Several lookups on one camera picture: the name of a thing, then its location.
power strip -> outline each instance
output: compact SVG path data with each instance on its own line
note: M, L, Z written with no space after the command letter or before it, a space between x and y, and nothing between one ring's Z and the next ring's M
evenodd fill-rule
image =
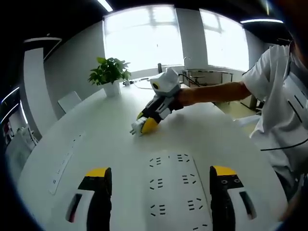
M77 138L72 140L72 145L70 146L70 150L63 155L63 160L60 162L59 166L57 167L56 172L54 173L52 179L51 179L51 185L49 188L49 192L52 195L55 195L61 176L63 175L63 172L66 168L67 163L69 162L70 158L74 154L74 150L76 147L81 143L85 136L85 133L80 134Z
M210 209L191 155L157 152L146 157L144 165L146 230L213 230Z

white chair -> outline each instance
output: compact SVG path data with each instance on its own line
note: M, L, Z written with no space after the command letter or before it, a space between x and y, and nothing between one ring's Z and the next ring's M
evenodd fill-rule
M72 110L80 102L81 99L75 91L67 94L66 96L58 100L59 106L63 109L65 113Z

cable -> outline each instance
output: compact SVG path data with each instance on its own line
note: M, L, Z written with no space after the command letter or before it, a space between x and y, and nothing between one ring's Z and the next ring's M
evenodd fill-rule
M139 88L139 89L153 90L153 88L143 88L143 87L138 87L138 86L135 84L135 82L133 82L133 84L134 84L137 88Z
M179 74L179 76L184 76L186 77L188 80L190 80L191 82L193 82L195 85L197 85L198 87L201 87L201 85L199 83L197 83L196 81L194 81L192 78L184 75L184 74Z
M273 151L273 150L282 150L282 149L289 149L289 148L295 148L297 146L300 146L304 143L306 143L308 141L308 138L306 140L304 140L303 142L300 142L298 144L294 144L292 146L288 146L288 147L282 147L282 148L269 148L269 149L261 149L261 151Z

faucet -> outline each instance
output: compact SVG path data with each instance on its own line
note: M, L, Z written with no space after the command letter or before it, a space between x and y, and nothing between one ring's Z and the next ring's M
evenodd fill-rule
M186 60L186 59L191 60L191 58L190 58L190 57L188 57L188 56L184 57L184 69L186 69L186 63L185 63L185 60Z

ceiling light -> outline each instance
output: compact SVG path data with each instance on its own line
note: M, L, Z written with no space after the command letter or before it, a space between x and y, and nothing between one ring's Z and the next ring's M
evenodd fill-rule
M97 0L108 12L113 11L109 3L106 2L106 0Z
M251 19L251 20L245 20L241 21L241 23L254 23L254 22L271 22L271 23L283 23L281 20L277 19Z
M21 103L21 101L20 101L20 107L21 107L21 112L23 114L24 120L25 120L26 124L28 124L28 120L27 120L27 117L25 115L24 107L23 107L23 104Z
M5 117L3 117L2 121L0 122L0 124L2 124L2 122L5 120L5 118L12 112L12 110L14 110L15 107L18 106L18 104L16 104L6 115Z
M14 90L11 91L10 94L8 94L7 96L4 97L4 99L1 101L1 104L6 100L6 98L8 98L10 95L12 95L15 91L17 91L19 89L19 87L15 88Z

